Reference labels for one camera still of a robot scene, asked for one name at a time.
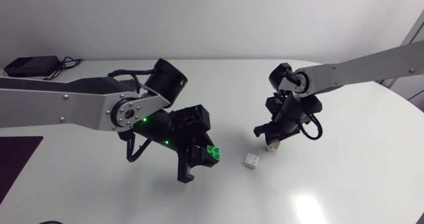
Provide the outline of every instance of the small white block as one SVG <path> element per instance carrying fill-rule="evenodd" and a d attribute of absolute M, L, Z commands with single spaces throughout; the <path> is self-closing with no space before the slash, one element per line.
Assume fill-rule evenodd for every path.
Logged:
<path fill-rule="evenodd" d="M 274 142 L 272 142 L 270 145 L 266 146 L 266 149 L 268 151 L 275 151 L 278 150 L 278 147 L 280 146 L 280 142 L 278 140 L 275 140 Z"/>
<path fill-rule="evenodd" d="M 259 157 L 253 155 L 253 154 L 247 154 L 246 160 L 244 161 L 244 165 L 255 169 L 258 165 Z"/>

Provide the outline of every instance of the white table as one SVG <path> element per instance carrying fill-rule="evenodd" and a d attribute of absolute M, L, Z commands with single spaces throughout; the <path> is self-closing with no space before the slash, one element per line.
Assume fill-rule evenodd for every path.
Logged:
<path fill-rule="evenodd" d="M 415 223 L 421 216 L 424 114 L 400 96 L 374 82 L 318 95 L 323 137 L 296 135 L 267 152 L 253 128 L 270 121 L 270 72 L 281 62 L 313 63 L 170 62 L 189 80 L 172 109 L 209 111 L 220 163 L 193 168 L 195 180 L 183 184 L 176 153 L 159 144 L 129 163 L 116 133 L 77 125 L 0 129 L 0 136 L 44 136 L 0 205 L 0 223 Z M 154 63 L 84 62 L 56 80 Z M 243 165 L 248 152 L 260 157 L 255 170 Z"/>

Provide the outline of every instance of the green lego brick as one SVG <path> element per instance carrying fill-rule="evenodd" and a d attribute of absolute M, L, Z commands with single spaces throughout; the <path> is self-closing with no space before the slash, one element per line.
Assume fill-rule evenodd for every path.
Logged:
<path fill-rule="evenodd" d="M 212 155 L 212 157 L 214 158 L 214 159 L 216 159 L 216 160 L 218 160 L 219 161 L 219 148 L 217 148 L 217 147 L 214 147 L 214 146 L 211 146 L 211 145 L 208 145 L 207 147 L 206 147 L 206 149 L 207 149 L 207 152 L 210 154 L 210 155 Z"/>

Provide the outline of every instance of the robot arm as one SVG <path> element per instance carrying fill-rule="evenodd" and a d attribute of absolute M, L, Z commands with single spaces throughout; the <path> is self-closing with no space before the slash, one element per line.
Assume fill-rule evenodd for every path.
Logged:
<path fill-rule="evenodd" d="M 139 94 L 113 79 L 132 75 Z M 136 75 L 150 74 L 144 85 Z M 207 136 L 209 114 L 201 105 L 172 111 L 170 107 L 187 83 L 173 65 L 160 59 L 153 70 L 117 70 L 105 78 L 84 78 L 69 83 L 0 78 L 0 128 L 73 123 L 99 131 L 118 132 L 127 142 L 127 159 L 134 162 L 153 140 L 178 153 L 178 180 L 194 177 L 189 169 L 212 167 L 219 149 Z M 134 150 L 134 133 L 147 141 Z"/>
<path fill-rule="evenodd" d="M 284 74 L 284 77 L 278 77 L 282 75 L 280 73 L 272 76 L 281 81 L 279 90 L 293 91 L 300 97 L 306 97 L 342 85 L 423 74 L 423 61 L 424 41 L 421 41 L 339 64 L 299 68 L 292 74 Z"/>
<path fill-rule="evenodd" d="M 257 137 L 265 134 L 268 150 L 276 150 L 281 140 L 302 132 L 309 139 L 319 139 L 323 128 L 314 116 L 322 110 L 314 94 L 333 91 L 343 85 L 400 78 L 424 73 L 424 41 L 389 49 L 361 58 L 324 64 L 292 71 L 289 64 L 280 64 L 270 74 L 277 91 L 266 100 L 271 122 L 255 127 Z M 318 135 L 306 133 L 303 124 L 314 123 Z"/>

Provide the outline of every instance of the power adapter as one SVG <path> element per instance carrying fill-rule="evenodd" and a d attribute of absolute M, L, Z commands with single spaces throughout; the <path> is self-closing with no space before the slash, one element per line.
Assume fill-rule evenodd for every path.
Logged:
<path fill-rule="evenodd" d="M 62 65 L 57 56 L 36 56 L 17 58 L 4 68 L 8 76 L 27 78 L 32 76 L 50 76 Z"/>

